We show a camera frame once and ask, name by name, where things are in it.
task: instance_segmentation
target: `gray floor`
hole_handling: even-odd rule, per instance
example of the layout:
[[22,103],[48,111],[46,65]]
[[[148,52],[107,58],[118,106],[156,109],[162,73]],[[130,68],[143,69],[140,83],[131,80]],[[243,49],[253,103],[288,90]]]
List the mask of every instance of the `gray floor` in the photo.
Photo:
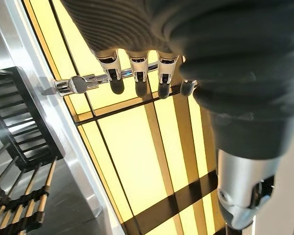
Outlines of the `gray floor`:
[[[11,158],[5,151],[0,156],[0,173],[7,166]],[[35,178],[32,190],[41,188],[46,180],[49,165],[42,167]],[[15,166],[7,174],[1,186],[7,192],[20,171]],[[26,173],[18,186],[13,191],[12,199],[19,198],[25,191],[32,172]],[[102,213],[95,219],[88,204],[83,198],[69,168],[64,160],[57,161],[55,172],[52,178],[50,195],[45,208],[44,225],[38,230],[31,231],[29,235],[105,235]]]

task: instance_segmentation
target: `illuminated ceiling panel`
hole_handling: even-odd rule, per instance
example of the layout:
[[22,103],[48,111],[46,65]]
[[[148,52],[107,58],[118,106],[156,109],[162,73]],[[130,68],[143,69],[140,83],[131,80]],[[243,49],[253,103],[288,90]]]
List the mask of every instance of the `illuminated ceiling panel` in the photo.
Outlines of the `illuminated ceiling panel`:
[[157,228],[153,229],[146,235],[164,235],[164,234],[178,235],[175,229],[173,218],[159,225]]
[[[103,74],[60,0],[24,3],[57,79]],[[119,49],[119,56],[122,69],[129,68],[125,51]],[[157,53],[148,59],[157,61]],[[133,77],[124,79],[122,95],[102,84],[65,101],[128,235],[212,235],[224,222],[213,191],[216,162],[207,114],[192,96],[155,99],[158,72],[148,79],[153,94],[144,97],[146,105],[136,96]],[[178,72],[174,79],[178,85]]]
[[166,198],[144,107],[103,118],[99,124],[134,215]]
[[85,137],[89,141],[91,151],[95,153],[92,156],[93,158],[95,158],[93,159],[93,161],[98,162],[98,167],[100,167],[103,173],[103,177],[107,182],[107,186],[111,191],[112,197],[121,214],[121,217],[123,221],[127,221],[133,217],[133,214],[126,201],[125,194],[118,180],[118,176],[113,168],[111,159],[101,138],[97,124],[95,122],[90,122],[85,125],[82,125],[82,128],[85,132]]
[[155,108],[174,191],[188,185],[173,98],[158,100]]

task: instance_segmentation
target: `silver metal frame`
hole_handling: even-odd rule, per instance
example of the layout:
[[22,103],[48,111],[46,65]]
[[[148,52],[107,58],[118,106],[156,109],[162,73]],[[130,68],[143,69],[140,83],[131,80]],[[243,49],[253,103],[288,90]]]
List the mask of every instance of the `silver metal frame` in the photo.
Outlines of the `silver metal frame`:
[[123,235],[121,225],[62,97],[57,94],[43,95],[44,91],[54,88],[54,79],[21,0],[0,0],[0,33],[14,65],[21,67],[26,73],[28,79],[24,82],[52,136],[64,149],[64,160],[94,216],[103,209],[107,218],[107,234]]

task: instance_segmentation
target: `black metal rack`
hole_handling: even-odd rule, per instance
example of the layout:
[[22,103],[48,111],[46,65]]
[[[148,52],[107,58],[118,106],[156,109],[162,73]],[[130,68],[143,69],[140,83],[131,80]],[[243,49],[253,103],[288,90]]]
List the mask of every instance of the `black metal rack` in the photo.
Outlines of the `black metal rack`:
[[[0,156],[7,152],[12,158],[0,174],[0,183],[12,166],[16,165],[21,171],[8,193],[0,186],[0,235],[22,235],[42,226],[55,163],[63,158],[22,80],[23,76],[25,74],[18,67],[0,70]],[[45,185],[32,191],[38,170],[48,164],[50,170]],[[32,175],[26,191],[12,200],[10,194],[23,174],[30,171]],[[38,201],[38,210],[33,213]]]
[[62,155],[38,112],[23,80],[21,68],[0,74],[0,140],[10,156],[19,156],[20,170],[33,170]]

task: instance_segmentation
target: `robotic hand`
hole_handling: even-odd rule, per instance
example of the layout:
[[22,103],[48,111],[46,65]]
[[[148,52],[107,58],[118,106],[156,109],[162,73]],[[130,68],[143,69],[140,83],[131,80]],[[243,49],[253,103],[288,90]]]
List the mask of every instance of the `robotic hand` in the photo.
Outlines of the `robotic hand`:
[[111,89],[124,84],[117,49],[129,56],[138,96],[147,54],[158,51],[159,97],[178,55],[181,93],[210,110],[218,196],[229,226],[243,229],[269,200],[294,130],[294,0],[62,0]]

